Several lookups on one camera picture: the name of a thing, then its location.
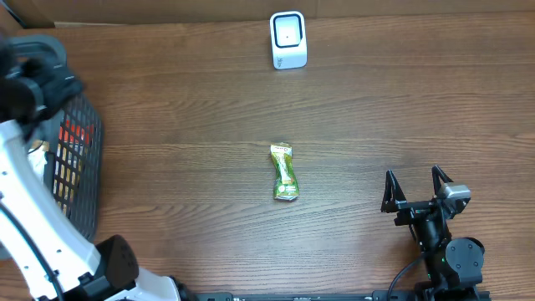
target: wooden table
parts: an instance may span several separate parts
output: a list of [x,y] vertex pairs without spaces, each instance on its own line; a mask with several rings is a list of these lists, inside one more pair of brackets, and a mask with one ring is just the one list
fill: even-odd
[[[380,212],[385,172],[420,201],[438,163],[472,189],[449,225],[485,244],[480,288],[535,298],[535,13],[308,20],[289,71],[267,21],[30,33],[64,43],[107,126],[97,241],[120,233],[144,267],[198,292],[386,289],[418,252]],[[293,203],[273,200],[275,141]],[[0,294],[26,299],[2,264]]]

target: brown wall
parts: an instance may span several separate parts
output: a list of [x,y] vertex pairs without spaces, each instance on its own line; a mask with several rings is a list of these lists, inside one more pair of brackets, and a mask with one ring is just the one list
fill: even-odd
[[33,27],[66,23],[184,23],[268,19],[296,9],[307,18],[535,10],[535,0],[7,0]]
[[21,28],[2,5],[0,5],[0,28],[8,34],[15,33]]

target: green and white package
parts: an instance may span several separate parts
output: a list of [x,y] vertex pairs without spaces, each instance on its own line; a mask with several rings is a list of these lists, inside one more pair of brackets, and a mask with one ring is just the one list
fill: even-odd
[[271,158],[277,172],[273,197],[281,201],[295,200],[299,196],[299,187],[293,174],[292,146],[287,143],[272,144]]

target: food package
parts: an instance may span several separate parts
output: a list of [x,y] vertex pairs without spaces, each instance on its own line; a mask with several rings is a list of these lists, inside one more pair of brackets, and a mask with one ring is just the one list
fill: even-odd
[[293,174],[292,146],[287,143],[271,144],[271,158],[277,173],[273,198],[281,201],[295,200],[299,196],[299,187]]

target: gray basket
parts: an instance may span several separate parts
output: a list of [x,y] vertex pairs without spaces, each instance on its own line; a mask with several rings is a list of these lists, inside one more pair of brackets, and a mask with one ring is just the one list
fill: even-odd
[[[11,38],[18,57],[46,58],[66,64],[63,45],[53,37],[35,35]],[[17,68],[11,77],[17,77]],[[40,89],[28,85],[39,103]],[[74,227],[93,241],[97,227],[99,177],[104,128],[99,115],[81,94],[69,101],[54,118],[43,122],[33,138],[47,141],[44,184]]]

